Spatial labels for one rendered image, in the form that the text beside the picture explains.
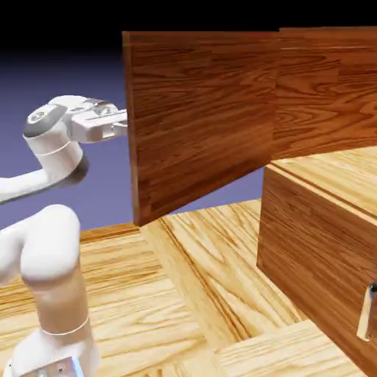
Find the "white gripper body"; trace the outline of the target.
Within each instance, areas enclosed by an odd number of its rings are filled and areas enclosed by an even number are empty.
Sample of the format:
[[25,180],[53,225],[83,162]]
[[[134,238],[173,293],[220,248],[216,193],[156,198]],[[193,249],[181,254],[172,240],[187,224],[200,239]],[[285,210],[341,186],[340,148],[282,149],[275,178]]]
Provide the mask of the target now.
[[127,122],[127,111],[98,113],[86,111],[71,118],[70,139],[81,144],[93,144],[116,138],[112,124],[118,121]]

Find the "large wooden cabinet door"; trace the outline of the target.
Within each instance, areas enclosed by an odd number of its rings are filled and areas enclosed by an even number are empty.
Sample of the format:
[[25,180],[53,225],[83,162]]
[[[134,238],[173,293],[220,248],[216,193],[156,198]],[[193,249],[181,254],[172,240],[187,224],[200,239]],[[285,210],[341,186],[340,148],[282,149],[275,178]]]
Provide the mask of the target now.
[[145,225],[271,158],[276,32],[124,32],[133,219]]

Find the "wooden cabinet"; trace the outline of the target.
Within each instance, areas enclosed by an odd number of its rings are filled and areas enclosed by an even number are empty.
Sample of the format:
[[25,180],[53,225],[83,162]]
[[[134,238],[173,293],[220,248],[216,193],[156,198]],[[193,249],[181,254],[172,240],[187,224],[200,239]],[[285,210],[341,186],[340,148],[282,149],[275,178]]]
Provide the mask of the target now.
[[377,27],[282,29],[270,165],[377,216]]

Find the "small wooden cabinet door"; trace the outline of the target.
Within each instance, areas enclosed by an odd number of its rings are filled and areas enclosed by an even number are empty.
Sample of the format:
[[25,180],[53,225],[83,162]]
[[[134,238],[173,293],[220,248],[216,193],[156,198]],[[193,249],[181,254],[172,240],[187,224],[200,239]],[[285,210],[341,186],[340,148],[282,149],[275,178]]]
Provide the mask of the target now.
[[377,377],[377,300],[370,340],[356,335],[365,291],[377,283],[377,216],[270,165],[257,265],[367,377]]

